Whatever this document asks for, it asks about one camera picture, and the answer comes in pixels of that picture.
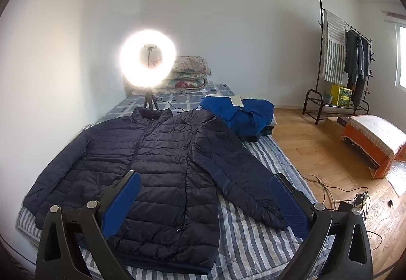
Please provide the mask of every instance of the metal coat rack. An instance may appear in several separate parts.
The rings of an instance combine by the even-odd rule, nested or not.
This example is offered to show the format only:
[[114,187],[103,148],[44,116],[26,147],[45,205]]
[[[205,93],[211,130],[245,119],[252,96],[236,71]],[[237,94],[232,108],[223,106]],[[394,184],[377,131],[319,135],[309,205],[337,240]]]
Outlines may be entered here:
[[[332,112],[332,111],[323,111],[323,108],[324,108],[324,107],[350,109],[350,110],[353,110],[353,115],[355,115],[357,111],[366,112],[366,114],[368,114],[368,113],[369,113],[369,104],[368,104],[368,102],[365,100],[365,98],[366,98],[366,95],[367,95],[367,94],[370,94],[369,91],[368,91],[369,78],[370,78],[370,77],[373,77],[371,74],[368,75],[367,84],[366,84],[365,90],[364,90],[364,92],[363,92],[363,93],[364,93],[364,97],[362,98],[361,101],[365,104],[365,107],[364,107],[364,106],[361,106],[361,105],[358,105],[358,106],[357,106],[357,105],[355,105],[355,104],[350,104],[349,106],[336,106],[336,105],[324,103],[323,95],[317,90],[318,87],[319,87],[320,70],[321,70],[321,67],[322,67],[322,47],[323,47],[323,39],[324,39],[324,38],[323,38],[323,15],[324,15],[324,11],[325,11],[325,9],[323,8],[322,0],[320,0],[320,16],[321,16],[321,21],[319,22],[319,24],[320,24],[320,27],[321,27],[321,30],[322,30],[322,34],[321,34],[321,40],[320,40],[319,71],[318,71],[318,73],[317,73],[316,87],[315,87],[314,89],[309,89],[309,90],[307,91],[307,93],[306,93],[306,98],[305,98],[305,100],[304,100],[303,112],[302,112],[303,115],[304,115],[304,114],[307,114],[307,115],[309,115],[311,118],[315,119],[315,120],[316,120],[316,123],[315,123],[316,125],[318,125],[319,121],[325,120],[325,119],[323,119],[323,118],[320,118],[322,114],[349,115],[348,112],[340,112],[339,110],[338,110],[338,111],[335,111],[335,112]],[[346,22],[345,22],[345,24],[346,24],[347,27],[349,27],[351,30],[354,30],[356,33],[360,34],[362,37],[364,37],[364,38],[368,41],[368,43],[369,43],[369,45],[370,45],[370,52],[371,52],[370,56],[371,56],[371,60],[372,60],[372,61],[375,61],[375,60],[372,58],[372,56],[373,56],[373,54],[374,54],[374,53],[372,53],[372,40],[371,40],[371,39],[368,39],[367,37],[365,37],[363,34],[361,34],[357,29],[355,29],[355,28],[354,28],[353,26],[351,26],[350,24],[348,24],[348,23],[346,23]],[[314,98],[309,97],[310,92],[316,93],[316,94],[319,96],[319,99],[316,98],[316,97],[314,97]],[[318,111],[308,111],[308,110],[306,110],[307,101],[308,101],[308,100],[310,100],[311,102],[313,102],[313,103],[315,103],[315,104],[317,104],[317,105],[319,106]]]

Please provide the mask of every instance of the tripod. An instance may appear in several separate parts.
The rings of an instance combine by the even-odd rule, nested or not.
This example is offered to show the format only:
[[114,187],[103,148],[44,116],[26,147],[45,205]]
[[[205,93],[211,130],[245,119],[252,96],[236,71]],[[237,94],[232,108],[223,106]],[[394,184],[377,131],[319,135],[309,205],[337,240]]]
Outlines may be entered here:
[[[152,49],[157,48],[157,46],[144,45],[144,47],[148,48],[148,68],[149,68],[149,58],[151,56]],[[156,103],[156,99],[155,99],[152,91],[147,91],[147,94],[145,95],[145,100],[144,100],[144,108],[146,108],[148,106],[149,109],[153,109],[153,103],[154,103],[156,110],[159,110],[158,104]]]
[[153,109],[152,103],[154,103],[156,110],[159,110],[158,104],[156,103],[156,99],[155,99],[154,95],[152,94],[152,91],[147,91],[147,94],[145,95],[145,100],[144,100],[144,108],[146,108],[148,105],[149,109]]

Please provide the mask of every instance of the bed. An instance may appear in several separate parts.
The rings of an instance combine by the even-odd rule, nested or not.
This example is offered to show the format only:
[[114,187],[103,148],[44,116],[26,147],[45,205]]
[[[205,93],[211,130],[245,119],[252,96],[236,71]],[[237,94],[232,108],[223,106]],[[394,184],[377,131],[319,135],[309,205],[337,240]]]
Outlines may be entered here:
[[[175,114],[183,110],[196,109],[200,100],[207,94],[234,95],[225,84],[208,84],[206,89],[194,93],[155,94],[160,109],[170,108]],[[130,115],[134,108],[143,106],[143,95],[132,95],[123,100],[98,123]],[[272,173],[283,173],[296,189],[301,190],[310,201],[316,199],[302,179],[299,172],[287,159],[275,140],[271,136],[261,137],[258,142],[244,142],[244,146],[260,160]],[[242,279],[275,279],[293,257],[300,244],[301,238],[296,238],[291,229],[287,231],[275,230],[255,221],[241,209],[225,200],[218,193],[220,243],[218,257],[211,274],[188,275],[177,273],[163,273],[146,269],[136,269],[127,266],[128,271],[137,280],[167,280],[167,279],[208,279],[208,280],[242,280]],[[35,227],[35,217],[27,209],[20,210],[17,228],[24,233],[30,242],[38,247],[41,231]],[[326,260],[331,242],[326,242],[310,278],[316,277]],[[93,277],[101,278],[95,262],[86,249],[82,248],[82,255]]]

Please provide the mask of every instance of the tripod leg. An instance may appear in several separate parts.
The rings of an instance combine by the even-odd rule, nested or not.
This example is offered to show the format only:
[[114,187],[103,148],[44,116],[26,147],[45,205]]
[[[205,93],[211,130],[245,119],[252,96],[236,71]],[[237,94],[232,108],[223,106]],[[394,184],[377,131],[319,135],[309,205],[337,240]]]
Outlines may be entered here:
[[152,99],[152,101],[154,102],[154,105],[155,105],[156,110],[159,110],[158,104],[156,103],[156,99],[155,99],[154,95],[151,95],[151,99]]
[[149,104],[149,109],[152,109],[152,98],[151,98],[151,94],[148,94],[148,104]]

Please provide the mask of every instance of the blue jacket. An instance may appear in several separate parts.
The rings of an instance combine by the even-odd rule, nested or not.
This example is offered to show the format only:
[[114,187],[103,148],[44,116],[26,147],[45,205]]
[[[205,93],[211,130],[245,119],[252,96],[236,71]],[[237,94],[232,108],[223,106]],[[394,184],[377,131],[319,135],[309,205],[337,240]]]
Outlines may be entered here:
[[204,97],[200,102],[203,109],[226,121],[237,137],[252,137],[260,134],[271,124],[274,106],[267,100],[244,99],[244,107],[234,106],[227,97]]
[[50,206],[99,200],[128,170],[139,173],[141,190],[108,239],[127,265],[210,273],[220,237],[216,187],[257,221],[286,227],[269,190],[272,172],[206,110],[172,116],[139,107],[85,130],[40,174],[23,205],[42,228]]

